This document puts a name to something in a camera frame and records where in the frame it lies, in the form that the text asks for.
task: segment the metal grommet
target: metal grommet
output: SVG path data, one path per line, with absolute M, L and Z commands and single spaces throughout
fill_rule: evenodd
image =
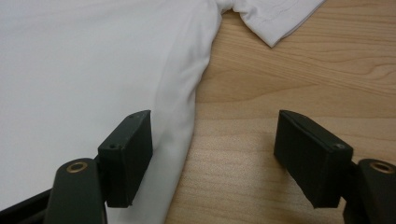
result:
M 76 161 L 73 164 L 67 166 L 66 171 L 70 174 L 75 174 L 80 171 L 85 170 L 88 167 L 87 162 L 84 161 Z
M 393 167 L 387 165 L 384 162 L 381 161 L 372 161 L 370 162 L 370 166 L 377 170 L 378 172 L 387 174 L 387 175 L 391 175 L 395 173 L 395 169 L 393 169 Z

